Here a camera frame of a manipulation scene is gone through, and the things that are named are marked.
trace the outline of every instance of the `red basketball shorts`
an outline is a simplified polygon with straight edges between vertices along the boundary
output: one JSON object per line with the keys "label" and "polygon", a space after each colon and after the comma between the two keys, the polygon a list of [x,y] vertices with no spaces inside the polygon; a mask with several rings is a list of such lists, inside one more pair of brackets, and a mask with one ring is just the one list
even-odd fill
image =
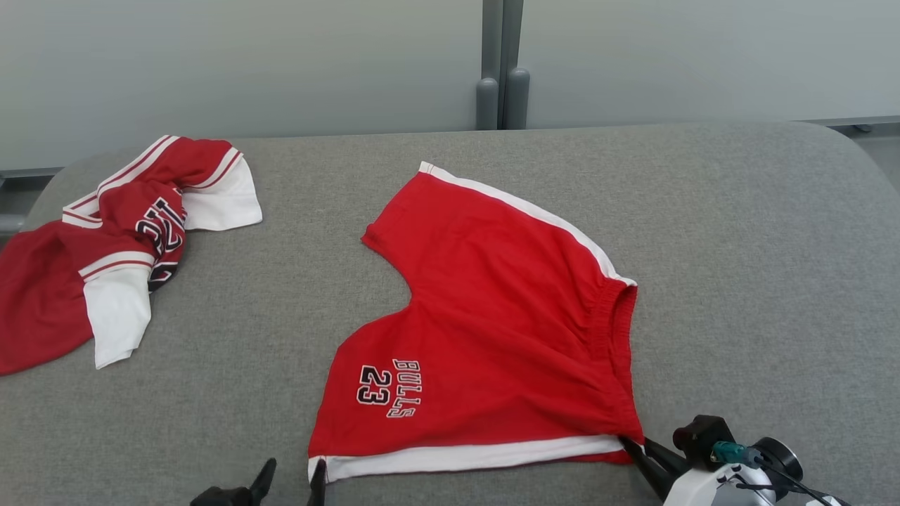
{"label": "red basketball shorts", "polygon": [[566,220],[421,168],[363,242],[409,305],[337,351],[310,478],[460,471],[581,457],[628,462],[644,442],[628,331],[637,286]]}

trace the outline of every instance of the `chicago bulls jersey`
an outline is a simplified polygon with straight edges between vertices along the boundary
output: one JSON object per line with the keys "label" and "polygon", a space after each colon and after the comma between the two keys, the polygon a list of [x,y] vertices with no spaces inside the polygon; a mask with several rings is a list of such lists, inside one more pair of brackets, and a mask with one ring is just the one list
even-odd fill
{"label": "chicago bulls jersey", "polygon": [[243,155],[224,140],[166,136],[61,219],[14,236],[0,255],[0,374],[94,337],[99,369],[131,355],[149,293],[175,275],[185,230],[262,220]]}
{"label": "chicago bulls jersey", "polygon": [[403,310],[338,349],[309,447],[333,482],[577,458],[628,462],[634,281],[540,207],[422,162],[363,242]]}

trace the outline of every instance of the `red fabric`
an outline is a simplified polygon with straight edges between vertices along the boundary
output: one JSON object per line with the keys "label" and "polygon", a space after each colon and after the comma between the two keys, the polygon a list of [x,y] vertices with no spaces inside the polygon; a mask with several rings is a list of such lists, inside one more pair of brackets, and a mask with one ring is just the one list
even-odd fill
{"label": "red fabric", "polygon": [[[154,145],[162,152],[151,166],[138,173],[140,161],[147,157],[139,158],[131,171],[121,171],[100,184],[99,211],[90,218],[102,220],[100,228],[52,221],[17,234],[6,245],[0,254],[0,272],[4,273],[0,280],[0,375],[62,357],[93,337],[79,269],[113,253],[138,251],[155,259],[150,291],[175,273],[185,241],[179,188],[212,177],[231,145],[224,140],[181,138],[163,148],[161,143],[167,139]],[[114,186],[126,176],[134,179]],[[72,208],[85,209],[96,198],[88,195]],[[160,199],[175,217],[160,210]],[[99,271],[128,263],[140,264],[120,261]],[[85,272],[84,278],[99,271]]]}
{"label": "red fabric", "polygon": [[[604,276],[567,230],[419,173],[363,242],[400,271],[411,299],[338,349],[310,458],[599,434],[643,441],[628,345],[637,289]],[[418,363],[420,392],[403,387],[395,360]],[[361,377],[364,366],[391,385]],[[390,399],[361,403],[363,387],[367,401],[382,401],[382,388]],[[591,459],[628,461],[624,451]]]}

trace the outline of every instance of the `white stripe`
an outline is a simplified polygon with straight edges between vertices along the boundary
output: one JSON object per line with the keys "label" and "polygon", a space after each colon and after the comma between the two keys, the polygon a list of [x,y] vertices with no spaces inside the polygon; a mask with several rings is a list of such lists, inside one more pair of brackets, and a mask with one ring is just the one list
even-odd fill
{"label": "white stripe", "polygon": [[[161,144],[158,144],[162,139],[165,139],[166,137],[168,137],[168,139],[163,141]],[[125,183],[129,183],[130,181],[133,181],[135,177],[137,177],[139,174],[141,174],[142,172],[147,170],[151,165],[153,165],[153,162],[157,161],[157,158],[159,158],[159,155],[161,155],[163,153],[163,151],[165,151],[166,148],[169,147],[169,145],[171,145],[173,142],[175,142],[178,139],[179,138],[175,135],[172,135],[172,136],[164,135],[163,137],[160,137],[159,139],[154,141],[153,144],[150,144],[149,148],[144,149],[144,152],[140,153],[140,155],[137,156],[135,159],[133,159],[131,161],[131,163],[129,163],[125,167],[117,170],[116,173],[113,174],[112,176],[109,176],[106,179],[104,179],[103,182],[101,182],[100,185],[97,186],[96,191],[91,192],[90,194],[87,194],[84,197],[81,197],[80,199],[74,201],[73,203],[63,207],[63,210],[69,211],[69,212],[74,212],[76,214],[81,214],[83,216],[88,216],[90,214],[93,214],[94,212],[97,212],[100,209],[100,195],[103,194],[103,192],[105,192],[108,189],[115,188],[115,187],[124,185]],[[127,176],[123,177],[122,179],[115,181],[113,183],[109,183],[109,181],[112,181],[116,177],[128,172],[133,167],[135,167],[135,165],[142,158],[146,157],[151,150],[153,151],[153,154],[150,155],[146,160],[144,160],[144,163],[140,164],[140,166],[138,166],[135,170],[131,171],[131,173],[129,173]],[[97,198],[94,199],[92,202],[86,203],[85,205],[82,205],[78,209],[75,209],[75,206],[79,205],[80,203],[84,202],[85,200],[90,199],[93,196],[96,196]]]}
{"label": "white stripe", "polygon": [[107,178],[100,184],[100,186],[97,187],[97,199],[99,200],[100,195],[104,194],[105,191],[107,191],[107,190],[112,190],[113,188],[118,188],[119,186],[122,186],[122,185],[124,185],[124,184],[126,184],[126,183],[130,183],[131,181],[134,180],[135,177],[140,176],[141,173],[143,173],[145,170],[147,170],[148,168],[150,168],[150,166],[152,166],[152,165],[157,161],[157,159],[163,154],[163,151],[165,151],[166,148],[168,148],[170,145],[172,145],[173,142],[175,142],[175,141],[178,140],[178,139],[179,139],[179,138],[176,137],[175,135],[173,135],[172,137],[168,138],[165,142],[163,142],[162,144],[160,144],[159,147],[156,148],[156,149],[153,151],[153,153],[152,153],[149,157],[147,157],[146,160],[144,160],[143,163],[141,163],[140,165],[138,165],[137,167],[135,167],[134,170],[132,170],[132,171],[131,171],[128,175],[126,175],[125,177],[123,177],[123,178],[121,178],[121,179],[119,179],[119,180],[117,180],[117,181],[112,181],[111,183],[107,183],[106,181],[110,181],[110,180],[114,179],[114,178],[115,178],[115,175],[110,176],[110,177],[107,177]]}
{"label": "white stripe", "polygon": [[602,272],[604,276],[623,281],[626,285],[637,286],[637,283],[635,283],[634,280],[620,276],[616,273],[616,269],[613,267],[613,263],[609,260],[607,254],[600,246],[597,245],[596,242],[591,240],[587,235],[584,234],[584,232],[578,230],[574,225],[553,214],[552,212],[546,211],[545,209],[538,207],[530,203],[529,201],[520,199],[515,195],[508,194],[503,190],[498,190],[493,186],[488,186],[483,183],[479,183],[478,181],[472,181],[471,179],[456,177],[445,171],[443,168],[435,167],[434,165],[427,162],[422,162],[418,166],[418,171],[434,176],[441,181],[450,183],[451,185],[462,186],[463,188],[469,188],[471,190],[475,190],[476,192],[486,194],[489,197],[501,200],[502,202],[515,207],[516,209],[533,218],[566,230],[575,238],[575,240],[579,242],[579,244],[587,248],[588,251],[590,251],[591,255],[593,255],[594,258],[597,259],[597,263],[600,265],[600,272]]}
{"label": "white stripe", "polygon": [[501,445],[415,447],[373,456],[314,456],[307,471],[312,481],[316,464],[325,459],[326,483],[367,474],[435,473],[491,467],[512,467],[558,460],[570,456],[596,455],[622,449],[615,436],[573,436]]}
{"label": "white stripe", "polygon": [[239,155],[238,150],[234,149],[234,148],[229,149],[228,152],[225,153],[225,156],[222,157],[221,162],[219,162],[219,166],[216,167],[216,169],[214,171],[212,171],[212,176],[207,177],[206,180],[203,181],[202,183],[200,183],[199,185],[194,185],[194,186],[189,186],[189,187],[205,189],[204,187],[206,185],[208,185],[212,181],[215,181],[216,178],[219,177],[221,175],[221,173],[225,171],[226,168],[228,168],[228,164],[231,162],[231,160],[233,158],[235,158],[235,155]]}
{"label": "white stripe", "polygon": [[90,221],[85,218],[81,218],[78,216],[72,216],[71,214],[63,214],[62,222],[68,223],[69,225],[75,225],[77,227],[81,227],[83,229],[99,229],[104,224],[102,221]]}
{"label": "white stripe", "polygon": [[107,255],[99,260],[95,261],[93,264],[83,268],[78,269],[78,274],[80,276],[84,276],[86,274],[90,274],[97,269],[101,269],[110,264],[114,264],[116,262],[122,262],[125,260],[131,260],[135,262],[146,262],[150,265],[153,265],[153,262],[156,260],[149,253],[144,253],[143,251],[119,251],[118,253],[112,253],[111,255]]}
{"label": "white stripe", "polygon": [[150,272],[153,270],[153,267],[148,266],[146,264],[136,264],[136,263],[125,263],[118,264],[112,267],[107,267],[106,269],[100,269],[97,272],[91,274],[90,276],[84,278],[85,283],[88,281],[94,281],[95,279],[99,279],[102,276],[106,276],[112,272],[117,272],[123,269],[131,269],[131,270],[139,270],[144,272],[144,279],[150,279]]}

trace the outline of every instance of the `wrinkled jersey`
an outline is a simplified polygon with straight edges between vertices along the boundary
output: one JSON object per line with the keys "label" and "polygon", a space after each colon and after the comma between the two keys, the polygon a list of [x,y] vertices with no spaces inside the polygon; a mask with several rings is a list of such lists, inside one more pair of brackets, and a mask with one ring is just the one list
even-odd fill
{"label": "wrinkled jersey", "polygon": [[150,319],[149,293],[176,273],[185,230],[261,220],[237,149],[163,137],[60,220],[9,241],[0,255],[0,375],[92,337],[98,369],[129,357]]}

